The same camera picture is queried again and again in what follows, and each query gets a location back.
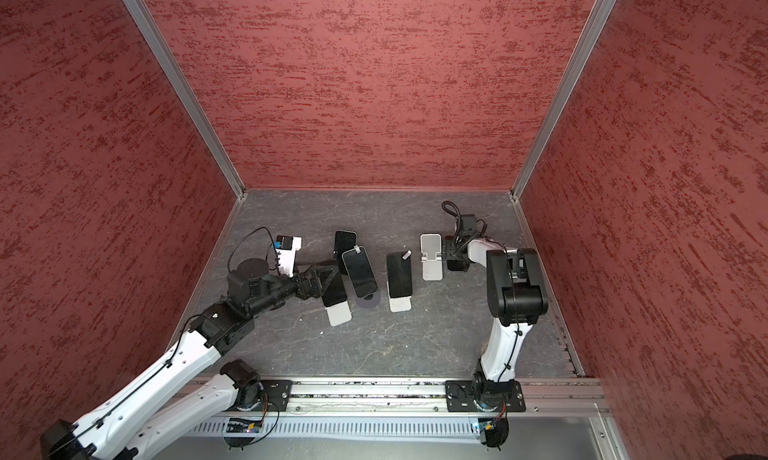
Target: robotic arm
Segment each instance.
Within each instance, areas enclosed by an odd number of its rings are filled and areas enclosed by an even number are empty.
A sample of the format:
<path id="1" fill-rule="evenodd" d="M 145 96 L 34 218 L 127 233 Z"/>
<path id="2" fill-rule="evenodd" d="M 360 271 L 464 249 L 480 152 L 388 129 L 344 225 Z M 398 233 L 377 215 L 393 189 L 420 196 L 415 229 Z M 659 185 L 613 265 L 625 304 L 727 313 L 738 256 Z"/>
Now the robotic arm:
<path id="1" fill-rule="evenodd" d="M 456 204 L 443 202 L 442 208 L 456 217 L 456 232 L 446 236 L 442 246 L 448 270 L 466 272 L 472 263 L 486 269 L 488 309 L 494 320 L 469 391 L 471 407 L 499 412 L 520 392 L 514 366 L 525 336 L 548 310 L 541 263 L 533 249 L 509 249 L 487 237 L 485 221 L 462 215 Z M 480 222 L 483 227 L 477 229 Z"/>
<path id="2" fill-rule="evenodd" d="M 151 458 L 214 413 L 260 401 L 260 377 L 242 361 L 226 364 L 196 392 L 153 416 L 170 398 L 254 329 L 254 319 L 286 300 L 320 298 L 339 267 L 335 260 L 294 273 L 298 237 L 278 236 L 278 275 L 263 259 L 247 259 L 226 276 L 227 296 L 185 323 L 181 336 L 154 364 L 74 424 L 59 420 L 41 436 L 49 460 Z"/>

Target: black smartphone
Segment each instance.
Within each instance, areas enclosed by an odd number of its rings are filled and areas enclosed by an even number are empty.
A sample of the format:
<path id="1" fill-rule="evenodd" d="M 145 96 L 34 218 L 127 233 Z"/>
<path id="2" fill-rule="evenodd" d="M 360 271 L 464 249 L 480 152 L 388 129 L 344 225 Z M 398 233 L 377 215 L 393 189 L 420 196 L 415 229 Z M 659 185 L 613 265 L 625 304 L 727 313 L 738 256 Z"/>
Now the black smartphone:
<path id="1" fill-rule="evenodd" d="M 390 253 L 386 256 L 386 276 L 389 285 L 389 298 L 413 295 L 411 256 L 408 252 Z"/>
<path id="2" fill-rule="evenodd" d="M 336 239 L 333 241 L 333 256 L 336 258 L 339 273 L 342 275 L 346 275 L 347 272 L 341 254 L 355 248 L 355 245 L 357 245 L 357 233 L 345 230 L 336 231 Z"/>
<path id="3" fill-rule="evenodd" d="M 344 279 L 341 275 L 336 275 L 328 285 L 328 289 L 322 294 L 322 304 L 325 307 L 338 305 L 346 301 L 346 290 L 344 289 Z"/>
<path id="4" fill-rule="evenodd" d="M 366 249 L 358 246 L 341 254 L 342 261 L 355 288 L 357 298 L 365 298 L 379 291 Z"/>

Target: gray work surface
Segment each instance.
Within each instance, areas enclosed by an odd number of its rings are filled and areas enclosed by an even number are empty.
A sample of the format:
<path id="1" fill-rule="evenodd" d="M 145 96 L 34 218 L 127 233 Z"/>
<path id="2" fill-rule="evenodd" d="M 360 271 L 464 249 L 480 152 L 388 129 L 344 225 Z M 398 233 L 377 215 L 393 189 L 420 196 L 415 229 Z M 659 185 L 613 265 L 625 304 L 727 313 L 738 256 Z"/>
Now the gray work surface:
<path id="1" fill-rule="evenodd" d="M 255 330 L 208 371 L 243 359 L 268 376 L 472 376 L 493 322 L 485 268 L 471 265 L 467 273 L 446 271 L 439 282 L 422 279 L 420 235 L 451 235 L 455 228 L 454 218 L 440 207 L 446 199 L 462 213 L 484 219 L 486 235 L 494 240 L 510 248 L 524 246 L 505 193 L 249 192 L 204 294 L 188 313 L 199 313 L 226 294 L 226 259 L 240 239 L 260 226 L 274 236 L 302 237 L 296 261 L 303 263 L 331 259 L 337 230 L 357 232 L 379 284 L 380 303 L 376 308 L 358 306 L 350 279 L 344 277 L 351 321 L 331 327 L 320 299 L 289 300 L 283 308 L 256 319 Z M 238 248 L 232 268 L 249 257 L 264 258 L 268 248 L 266 233 L 258 232 Z M 393 313 L 386 294 L 386 255 L 408 249 L 412 309 Z M 517 376 L 568 376 L 551 316 L 543 316 L 525 339 Z"/>
<path id="2" fill-rule="evenodd" d="M 467 443 L 336 440 L 328 438 L 265 438 L 242 451 L 228 447 L 222 438 L 180 438 L 155 456 L 156 460 L 599 460 L 594 435 L 584 419 L 510 418 L 509 438 L 501 450 Z"/>

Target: aluminum frame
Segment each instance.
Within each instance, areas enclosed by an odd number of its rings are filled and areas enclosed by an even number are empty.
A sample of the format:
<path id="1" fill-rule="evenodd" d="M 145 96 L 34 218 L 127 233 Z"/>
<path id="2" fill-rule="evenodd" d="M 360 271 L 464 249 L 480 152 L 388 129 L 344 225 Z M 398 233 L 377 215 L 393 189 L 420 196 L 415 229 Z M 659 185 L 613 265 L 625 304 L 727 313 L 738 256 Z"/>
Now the aluminum frame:
<path id="1" fill-rule="evenodd" d="M 178 391 L 172 401 L 181 399 L 210 380 L 195 377 Z M 315 417 L 477 417 L 477 412 L 449 412 L 446 404 L 447 380 L 444 377 L 264 377 L 294 382 L 286 412 L 281 415 Z M 518 378 L 525 395 L 525 412 L 509 412 L 509 417 L 610 417 L 599 378 Z M 220 412 L 214 417 L 230 417 Z M 248 418 L 249 413 L 237 412 Z"/>
<path id="2" fill-rule="evenodd" d="M 627 449 L 616 426 L 616 420 L 599 416 L 591 417 L 589 423 L 603 460 L 629 460 Z"/>
<path id="3" fill-rule="evenodd" d="M 523 240 L 525 241 L 526 246 L 529 248 L 533 248 L 537 252 L 540 251 L 536 246 L 536 241 L 534 240 L 533 233 L 531 232 L 531 227 L 528 225 L 528 221 L 526 220 L 525 214 L 523 213 L 523 208 L 522 208 L 522 205 L 520 204 L 520 200 L 516 199 L 514 196 L 512 196 L 511 200 L 512 200 L 512 207 L 514 209 L 514 214 L 518 217 L 518 223 L 520 224 L 520 230 L 522 231 Z M 549 296 L 548 313 L 552 314 L 552 316 L 554 317 L 554 324 L 560 330 L 560 337 L 565 342 L 565 349 L 568 355 L 571 357 L 571 363 L 573 363 L 574 371 L 576 372 L 576 375 L 586 376 L 584 367 L 581 365 L 581 360 L 578 358 L 578 353 L 576 352 L 576 347 L 574 346 L 573 339 L 571 339 L 571 332 L 568 330 L 568 327 L 565 325 L 565 319 L 563 318 L 563 313 L 560 310 L 558 299 L 554 294 L 554 290 L 552 290 L 552 283 L 549 282 L 549 276 L 547 275 L 547 270 L 544 267 L 544 262 L 542 261 L 541 263 L 542 263 L 542 275 L 544 277 L 544 288 L 547 290 L 547 295 Z"/>
<path id="4" fill-rule="evenodd" d="M 549 138 L 552 135 L 552 131 L 554 131 L 554 128 L 560 119 L 560 115 L 562 114 L 566 103 L 568 103 L 568 98 L 571 97 L 571 93 L 581 76 L 581 71 L 584 70 L 584 65 L 587 64 L 587 60 L 594 49 L 594 45 L 598 42 L 600 32 L 602 32 L 614 4 L 616 4 L 616 0 L 594 1 L 592 11 L 587 18 L 587 23 L 584 24 L 584 29 L 581 31 L 578 42 L 576 42 L 576 47 L 571 54 L 571 60 L 565 67 L 558 89 L 555 90 L 554 96 L 552 97 L 552 103 L 550 103 L 547 114 L 544 116 L 542 127 L 538 130 L 538 133 L 533 140 L 531 150 L 528 152 L 528 157 L 525 159 L 523 167 L 520 169 L 520 174 L 514 181 L 514 186 L 512 186 L 512 196 L 514 198 L 519 199 L 523 189 L 528 184 L 528 180 L 533 174 L 536 163 L 538 163 L 538 159 L 541 158 L 544 148 L 547 146 Z"/>
<path id="5" fill-rule="evenodd" d="M 197 131 L 203 137 L 211 155 L 216 159 L 216 163 L 226 177 L 226 181 L 229 182 L 237 198 L 241 198 L 245 193 L 243 181 L 240 179 L 240 175 L 237 174 L 229 155 L 226 154 L 226 150 L 221 145 L 221 141 L 218 135 L 216 135 L 216 130 L 214 130 L 214 127 L 205 116 L 205 111 L 200 102 L 197 101 L 197 97 L 189 82 L 187 82 L 187 78 L 181 72 L 174 54 L 170 51 L 162 33 L 160 33 L 157 23 L 152 19 L 147 4 L 144 0 L 122 1 L 147 41 L 150 50 L 154 53 L 160 67 L 168 77 L 171 86 L 176 90 L 179 100 L 184 104 L 184 108 L 187 109 L 190 119 L 192 119 L 192 122 L 197 127 Z"/>

